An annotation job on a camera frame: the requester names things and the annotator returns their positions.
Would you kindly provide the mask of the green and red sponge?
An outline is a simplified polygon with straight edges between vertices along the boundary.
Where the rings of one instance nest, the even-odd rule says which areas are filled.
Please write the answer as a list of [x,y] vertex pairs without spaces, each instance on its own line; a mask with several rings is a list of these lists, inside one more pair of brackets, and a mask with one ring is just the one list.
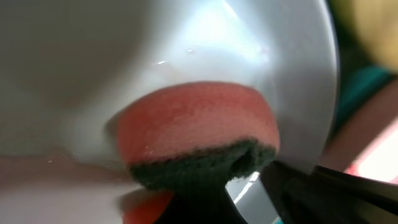
[[270,164],[280,148],[264,97],[226,82],[186,83],[143,96],[121,114],[116,134],[132,178],[155,192],[128,210],[124,223],[155,223],[175,194],[225,188]]

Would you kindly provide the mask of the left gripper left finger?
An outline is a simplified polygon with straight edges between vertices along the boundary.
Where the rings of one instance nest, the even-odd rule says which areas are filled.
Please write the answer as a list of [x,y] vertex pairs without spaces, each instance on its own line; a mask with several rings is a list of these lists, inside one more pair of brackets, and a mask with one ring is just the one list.
[[193,195],[177,193],[155,224],[246,224],[223,187]]

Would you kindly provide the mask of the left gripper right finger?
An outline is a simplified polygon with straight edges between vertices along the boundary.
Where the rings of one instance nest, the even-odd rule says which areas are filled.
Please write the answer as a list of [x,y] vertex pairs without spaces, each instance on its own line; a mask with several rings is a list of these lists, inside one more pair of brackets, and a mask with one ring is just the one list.
[[318,166],[307,175],[280,162],[261,182],[285,224],[397,224],[397,186]]

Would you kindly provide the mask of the light blue plate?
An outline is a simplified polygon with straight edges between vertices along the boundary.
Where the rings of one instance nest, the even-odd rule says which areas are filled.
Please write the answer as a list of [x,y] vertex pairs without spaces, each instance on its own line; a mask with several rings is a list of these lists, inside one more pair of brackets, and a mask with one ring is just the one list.
[[279,159],[302,172],[330,133],[338,54],[325,1],[2,1],[1,222],[121,223],[144,197],[116,121],[199,80],[260,91]]

